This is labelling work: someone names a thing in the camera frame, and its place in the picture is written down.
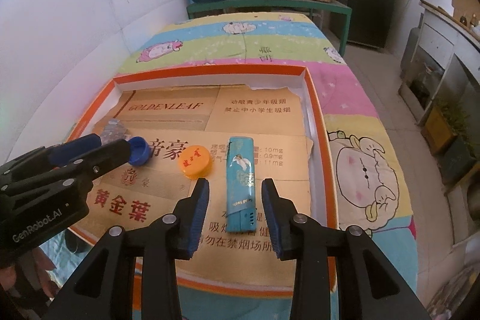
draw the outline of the bed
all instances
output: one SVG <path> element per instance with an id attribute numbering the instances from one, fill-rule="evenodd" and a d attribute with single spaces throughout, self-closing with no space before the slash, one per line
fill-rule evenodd
<path id="1" fill-rule="evenodd" d="M 395 151 L 360 83 L 322 32 L 303 14 L 236 13 L 170 25 L 118 70 L 117 80 L 154 70 L 214 64 L 291 65 L 308 69 L 323 114 L 333 168 L 335 227 L 361 226 L 415 291 L 417 246 L 410 198 Z M 42 248 L 68 266 L 81 260 L 62 235 Z M 289 295 L 261 299 L 179 286 L 182 312 L 194 319 L 288 319 Z M 332 289 L 335 307 L 336 291 Z M 337 318 L 335 310 L 332 318 Z"/>

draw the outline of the cartoon pig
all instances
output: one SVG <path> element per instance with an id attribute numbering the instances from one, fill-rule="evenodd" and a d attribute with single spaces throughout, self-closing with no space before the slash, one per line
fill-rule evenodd
<path id="1" fill-rule="evenodd" d="M 335 63 L 346 64 L 335 48 L 326 47 L 323 50 Z"/>
<path id="2" fill-rule="evenodd" d="M 145 48 L 142 53 L 140 53 L 137 63 L 158 59 L 168 53 L 177 52 L 182 45 L 183 42 L 178 40 L 152 45 L 151 47 Z"/>
<path id="3" fill-rule="evenodd" d="M 375 140 L 343 131 L 328 134 L 337 179 L 340 228 L 356 224 L 365 231 L 379 229 L 398 208 L 398 181 Z"/>

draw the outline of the screw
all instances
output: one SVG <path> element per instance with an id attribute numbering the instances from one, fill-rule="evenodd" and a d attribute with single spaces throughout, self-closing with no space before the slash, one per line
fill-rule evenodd
<path id="1" fill-rule="evenodd" d="M 307 222 L 307 220 L 308 220 L 308 217 L 301 213 L 293 216 L 293 221 L 295 221 L 298 224 L 304 224 Z"/>
<path id="2" fill-rule="evenodd" d="M 70 178 L 70 179 L 67 179 L 66 181 L 64 181 L 63 185 L 64 186 L 70 186 L 73 182 L 75 182 L 75 179 Z"/>
<path id="3" fill-rule="evenodd" d="M 349 233 L 354 236 L 360 236 L 363 232 L 359 226 L 349 226 Z"/>
<path id="4" fill-rule="evenodd" d="M 173 224 L 174 222 L 177 221 L 177 217 L 174 214 L 166 214 L 165 216 L 162 217 L 162 221 L 165 224 Z"/>
<path id="5" fill-rule="evenodd" d="M 112 226 L 109 230 L 109 235 L 110 236 L 118 236 L 122 233 L 122 228 L 121 226 Z"/>

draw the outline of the lighter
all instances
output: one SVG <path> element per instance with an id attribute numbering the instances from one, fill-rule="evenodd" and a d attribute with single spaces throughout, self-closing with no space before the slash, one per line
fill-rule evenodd
<path id="1" fill-rule="evenodd" d="M 257 228 L 255 209 L 254 139 L 231 137 L 226 154 L 226 231 Z"/>

